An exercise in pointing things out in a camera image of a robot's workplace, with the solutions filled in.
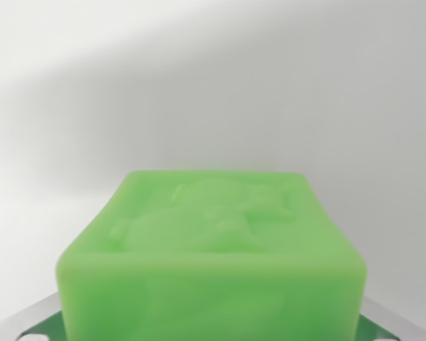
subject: embossed design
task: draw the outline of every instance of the embossed design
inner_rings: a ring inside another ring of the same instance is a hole
[[[171,207],[120,220],[110,237],[124,251],[265,252],[255,221],[287,223],[286,188],[210,178],[176,187]]]

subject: white wall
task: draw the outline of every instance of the white wall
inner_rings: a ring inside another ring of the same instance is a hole
[[[426,0],[0,1],[0,319],[141,168],[303,172],[426,328]]]

